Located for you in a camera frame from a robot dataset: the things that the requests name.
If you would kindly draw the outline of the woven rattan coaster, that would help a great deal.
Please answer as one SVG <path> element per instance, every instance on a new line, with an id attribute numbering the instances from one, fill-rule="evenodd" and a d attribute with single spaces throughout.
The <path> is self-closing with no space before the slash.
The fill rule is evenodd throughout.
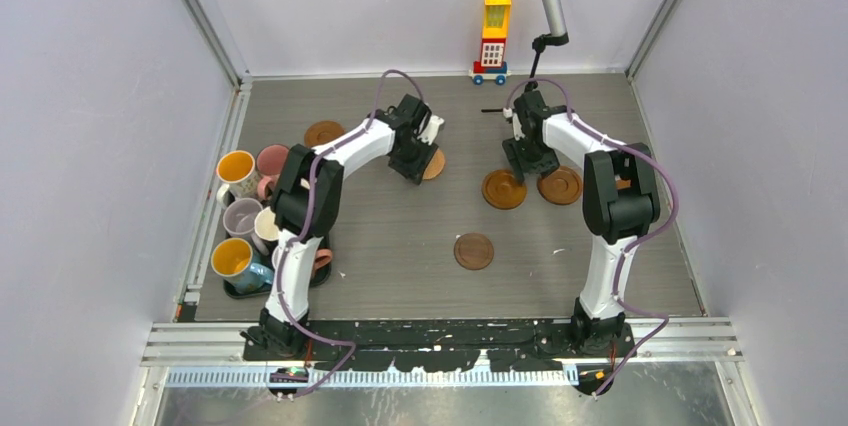
<path id="1" fill-rule="evenodd" d="M 437 149 L 426 166 L 422 179 L 433 180 L 438 177 L 444 170 L 446 165 L 446 157 L 441 149 Z"/>

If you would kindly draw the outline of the brown wooden coaster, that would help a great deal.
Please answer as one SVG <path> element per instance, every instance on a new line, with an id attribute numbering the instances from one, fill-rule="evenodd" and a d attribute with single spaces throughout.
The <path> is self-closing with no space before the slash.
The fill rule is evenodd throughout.
<path id="1" fill-rule="evenodd" d="M 312 148 L 335 141 L 345 133 L 344 127 L 336 121 L 319 121 L 307 128 L 303 144 Z"/>
<path id="2" fill-rule="evenodd" d="M 508 169 L 494 170 L 483 179 L 481 192 L 485 201 L 500 210 L 520 206 L 527 196 L 527 186 Z"/>
<path id="3" fill-rule="evenodd" d="M 547 176 L 537 179 L 537 190 L 549 203 L 570 205 L 581 198 L 583 181 L 575 170 L 560 166 Z"/>

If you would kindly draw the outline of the black tripod microphone stand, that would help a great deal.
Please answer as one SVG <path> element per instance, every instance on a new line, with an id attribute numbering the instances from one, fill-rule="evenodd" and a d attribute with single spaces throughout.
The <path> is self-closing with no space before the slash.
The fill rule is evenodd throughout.
<path id="1" fill-rule="evenodd" d="M 542 34 L 532 41 L 534 51 L 529 77 L 534 78 L 538 69 L 540 58 L 548 47 L 561 46 L 567 43 L 568 37 L 553 37 L 550 34 Z M 506 37 L 483 37 L 479 48 L 477 59 L 472 63 L 468 72 L 469 77 L 475 85 L 482 85 L 486 81 L 493 81 L 498 86 L 503 86 L 510 76 L 508 62 L 505 60 L 507 38 Z"/>

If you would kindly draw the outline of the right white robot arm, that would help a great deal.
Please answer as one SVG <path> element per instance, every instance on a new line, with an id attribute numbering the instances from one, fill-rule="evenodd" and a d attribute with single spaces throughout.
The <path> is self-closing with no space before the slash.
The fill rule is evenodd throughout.
<path id="1" fill-rule="evenodd" d="M 575 301 L 566 338 L 576 353 L 596 356 L 624 336 L 619 304 L 630 253 L 660 217 L 651 152 L 620 143 L 586 124 L 568 106 L 549 106 L 538 90 L 509 99 L 504 109 L 513 136 L 502 146 L 513 175 L 547 179 L 560 156 L 582 165 L 582 215 L 593 236 L 588 276 Z"/>

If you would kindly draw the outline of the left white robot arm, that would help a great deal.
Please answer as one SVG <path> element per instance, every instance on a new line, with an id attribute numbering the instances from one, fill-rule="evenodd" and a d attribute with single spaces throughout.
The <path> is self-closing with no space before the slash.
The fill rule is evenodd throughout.
<path id="1" fill-rule="evenodd" d="M 385 157 L 393 171 L 420 184 L 443 125 L 422 99 L 405 95 L 333 141 L 291 149 L 269 203 L 278 229 L 274 278 L 258 324 L 246 334 L 249 341 L 284 360 L 305 351 L 315 336 L 305 322 L 316 254 L 336 223 L 345 180 Z"/>

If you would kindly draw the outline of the dark walnut coaster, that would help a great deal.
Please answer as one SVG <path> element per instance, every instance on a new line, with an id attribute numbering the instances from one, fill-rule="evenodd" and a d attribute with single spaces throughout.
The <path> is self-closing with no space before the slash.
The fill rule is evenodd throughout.
<path id="1" fill-rule="evenodd" d="M 491 264 L 494 259 L 494 246 L 490 239 L 481 233 L 466 233 L 456 239 L 453 254 L 461 267 L 477 271 Z"/>

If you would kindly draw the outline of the toy block tower on wheels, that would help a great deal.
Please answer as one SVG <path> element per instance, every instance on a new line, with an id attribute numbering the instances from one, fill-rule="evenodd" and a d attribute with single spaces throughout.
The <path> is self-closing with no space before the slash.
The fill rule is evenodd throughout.
<path id="1" fill-rule="evenodd" d="M 479 54 L 469 70 L 475 85 L 486 81 L 504 85 L 510 75 L 505 52 L 511 7 L 512 0 L 484 0 Z"/>

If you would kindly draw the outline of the pink mug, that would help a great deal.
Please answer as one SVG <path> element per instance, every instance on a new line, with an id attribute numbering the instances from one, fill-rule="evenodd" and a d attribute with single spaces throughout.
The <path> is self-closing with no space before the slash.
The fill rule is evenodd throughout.
<path id="1" fill-rule="evenodd" d="M 260 201 L 271 198 L 288 154 L 289 148 L 281 144 L 266 146 L 258 154 L 256 166 L 260 181 L 257 184 L 257 196 Z"/>

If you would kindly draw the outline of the cream white mug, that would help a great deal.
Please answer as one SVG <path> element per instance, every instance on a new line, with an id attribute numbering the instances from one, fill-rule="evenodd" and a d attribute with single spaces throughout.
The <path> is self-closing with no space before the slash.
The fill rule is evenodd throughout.
<path id="1" fill-rule="evenodd" d="M 279 241 L 279 228 L 275 224 L 275 213 L 270 207 L 265 207 L 256 215 L 251 238 L 262 255 L 273 254 Z"/>

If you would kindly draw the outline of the white floral mug orange inside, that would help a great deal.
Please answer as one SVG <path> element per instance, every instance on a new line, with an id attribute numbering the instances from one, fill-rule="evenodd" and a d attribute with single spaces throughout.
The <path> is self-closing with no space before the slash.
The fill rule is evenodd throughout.
<path id="1" fill-rule="evenodd" d="M 236 150 L 222 156 L 216 165 L 216 176 L 221 182 L 216 200 L 222 208 L 238 199 L 258 198 L 260 174 L 250 152 Z"/>

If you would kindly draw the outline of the lilac mug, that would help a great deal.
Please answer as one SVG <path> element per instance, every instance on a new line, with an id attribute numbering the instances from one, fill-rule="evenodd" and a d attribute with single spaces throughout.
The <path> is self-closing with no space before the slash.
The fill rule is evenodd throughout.
<path id="1" fill-rule="evenodd" d="M 240 198 L 226 207 L 222 216 L 224 230 L 229 237 L 250 239 L 255 230 L 255 219 L 264 206 L 254 198 Z"/>

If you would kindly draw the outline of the blue mug orange inside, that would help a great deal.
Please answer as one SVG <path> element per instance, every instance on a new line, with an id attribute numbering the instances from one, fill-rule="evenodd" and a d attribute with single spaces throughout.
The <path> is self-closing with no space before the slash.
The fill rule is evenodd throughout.
<path id="1" fill-rule="evenodd" d="M 237 296 L 257 293 L 273 281 L 273 270 L 261 262 L 252 244 L 242 238 L 220 242 L 212 252 L 210 264 Z"/>

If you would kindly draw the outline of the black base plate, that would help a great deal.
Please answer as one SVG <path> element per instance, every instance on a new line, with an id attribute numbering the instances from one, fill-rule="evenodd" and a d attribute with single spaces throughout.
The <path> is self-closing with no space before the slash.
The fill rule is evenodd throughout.
<path id="1" fill-rule="evenodd" d="M 618 333 L 581 339 L 564 319 L 315 320 L 274 339 L 259 325 L 241 331 L 247 361 L 294 361 L 319 371 L 467 372 L 485 360 L 493 372 L 554 371 L 565 359 L 610 366 L 635 344 L 630 324 Z"/>

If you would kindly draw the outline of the aluminium front rail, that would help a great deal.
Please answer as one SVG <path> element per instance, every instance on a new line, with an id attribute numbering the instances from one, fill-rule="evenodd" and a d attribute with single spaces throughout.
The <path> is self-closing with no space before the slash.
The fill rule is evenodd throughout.
<path id="1" fill-rule="evenodd" d="M 144 367 L 162 367 L 164 382 L 173 387 L 272 387 L 271 375 L 279 368 L 300 367 L 300 362 L 258 360 L 243 357 L 245 342 L 241 323 L 157 324 L 142 355 Z M 677 321 L 639 349 L 633 363 L 741 362 L 741 349 L 727 324 L 711 324 L 699 318 L 691 325 Z M 483 386 L 575 386 L 580 367 L 588 359 L 559 358 L 553 367 L 533 366 L 521 371 L 509 366 L 499 372 L 487 350 L 445 372 L 428 372 L 422 366 L 408 371 L 397 360 L 374 371 L 354 367 L 339 371 L 325 382 L 327 388 L 375 387 L 483 387 Z"/>

